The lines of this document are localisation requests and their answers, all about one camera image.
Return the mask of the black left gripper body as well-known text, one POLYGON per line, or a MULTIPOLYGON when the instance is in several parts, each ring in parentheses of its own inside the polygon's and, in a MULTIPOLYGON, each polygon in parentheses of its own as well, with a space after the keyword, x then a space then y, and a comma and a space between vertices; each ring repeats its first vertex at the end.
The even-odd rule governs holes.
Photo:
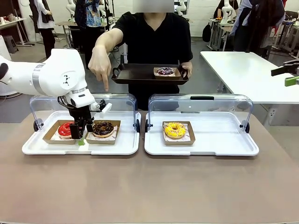
POLYGON ((70 115, 74 118, 74 126, 85 126, 93 123, 89 105, 80 108, 72 106, 68 110, 70 115))

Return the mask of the person's left hand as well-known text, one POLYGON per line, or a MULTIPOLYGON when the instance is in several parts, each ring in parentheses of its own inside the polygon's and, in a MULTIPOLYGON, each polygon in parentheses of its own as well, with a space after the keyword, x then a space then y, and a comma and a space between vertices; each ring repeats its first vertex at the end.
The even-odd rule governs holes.
POLYGON ((183 69, 185 69, 186 71, 183 73, 183 77, 188 77, 190 78, 192 76, 192 62, 185 62, 185 63, 181 63, 181 66, 183 69))

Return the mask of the person's right hand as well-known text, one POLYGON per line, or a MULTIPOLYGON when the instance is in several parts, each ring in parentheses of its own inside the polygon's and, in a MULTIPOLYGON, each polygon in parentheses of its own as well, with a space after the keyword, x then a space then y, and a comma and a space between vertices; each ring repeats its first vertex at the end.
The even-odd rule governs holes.
POLYGON ((92 56, 88 64, 89 70, 96 76, 98 81, 102 81, 105 91, 109 89, 108 76, 111 72, 111 62, 105 45, 96 44, 92 50, 92 56))

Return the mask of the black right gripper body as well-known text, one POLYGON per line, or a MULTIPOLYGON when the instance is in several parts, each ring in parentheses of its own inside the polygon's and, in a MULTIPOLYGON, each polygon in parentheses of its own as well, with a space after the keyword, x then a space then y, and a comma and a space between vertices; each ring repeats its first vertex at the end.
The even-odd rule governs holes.
POLYGON ((284 62, 284 68, 286 69, 286 73, 298 75, 299 74, 299 59, 294 59, 291 61, 284 62))

